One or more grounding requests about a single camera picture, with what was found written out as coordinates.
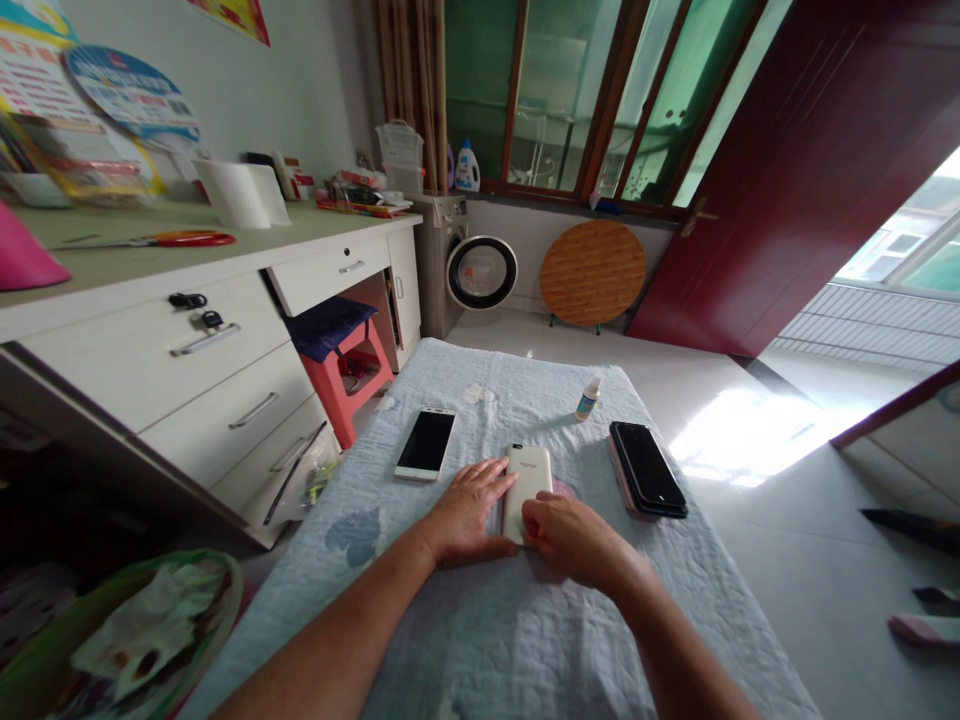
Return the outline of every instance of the tiled floor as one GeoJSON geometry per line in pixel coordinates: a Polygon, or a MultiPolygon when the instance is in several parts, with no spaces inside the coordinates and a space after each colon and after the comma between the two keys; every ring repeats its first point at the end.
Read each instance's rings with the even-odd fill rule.
{"type": "Polygon", "coordinates": [[[824,444],[840,399],[825,411],[775,395],[726,356],[549,328],[545,317],[512,311],[467,313],[447,340],[621,366],[823,715],[956,715],[960,660],[902,645],[885,621],[922,611],[913,587],[960,586],[960,563],[857,512],[886,498],[824,444]]]}
{"type": "Polygon", "coordinates": [[[899,397],[931,373],[769,348],[760,359],[846,428],[899,397]]]}

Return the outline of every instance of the round wooden board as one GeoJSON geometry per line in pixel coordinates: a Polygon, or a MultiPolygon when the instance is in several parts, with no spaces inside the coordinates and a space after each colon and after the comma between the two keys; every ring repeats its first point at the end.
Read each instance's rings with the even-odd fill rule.
{"type": "Polygon", "coordinates": [[[540,268],[540,292],[554,315],[574,325],[613,320],[647,275],[647,256],[630,228],[589,220],[557,238],[540,268]]]}

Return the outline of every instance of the washing machine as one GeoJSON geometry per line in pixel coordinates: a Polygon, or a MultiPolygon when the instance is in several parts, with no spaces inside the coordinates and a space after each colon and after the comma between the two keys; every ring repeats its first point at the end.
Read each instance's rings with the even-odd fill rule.
{"type": "Polygon", "coordinates": [[[506,300],[517,284],[517,256],[500,238],[471,236],[463,195],[404,193],[413,212],[420,335],[445,338],[464,310],[489,310],[506,300]]]}

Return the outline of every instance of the scissors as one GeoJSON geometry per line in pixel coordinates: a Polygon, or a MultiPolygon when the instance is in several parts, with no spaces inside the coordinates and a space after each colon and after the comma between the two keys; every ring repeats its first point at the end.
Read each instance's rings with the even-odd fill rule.
{"type": "Polygon", "coordinates": [[[96,243],[95,245],[77,245],[75,247],[57,248],[57,250],[93,250],[108,247],[210,247],[213,245],[232,245],[237,239],[219,230],[177,230],[175,232],[157,233],[131,240],[121,240],[112,243],[96,243]]]}

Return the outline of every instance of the white smartphone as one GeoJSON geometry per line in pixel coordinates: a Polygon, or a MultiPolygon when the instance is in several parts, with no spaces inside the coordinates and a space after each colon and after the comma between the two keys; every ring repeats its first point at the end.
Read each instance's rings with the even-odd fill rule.
{"type": "Polygon", "coordinates": [[[417,422],[403,446],[394,475],[406,480],[436,482],[447,454],[456,410],[420,408],[417,422]]]}
{"type": "Polygon", "coordinates": [[[541,490],[553,492],[550,452],[546,448],[512,443],[507,448],[507,459],[510,462],[507,473],[519,472],[520,477],[503,499],[503,534],[522,545],[524,500],[536,498],[541,490]]]}

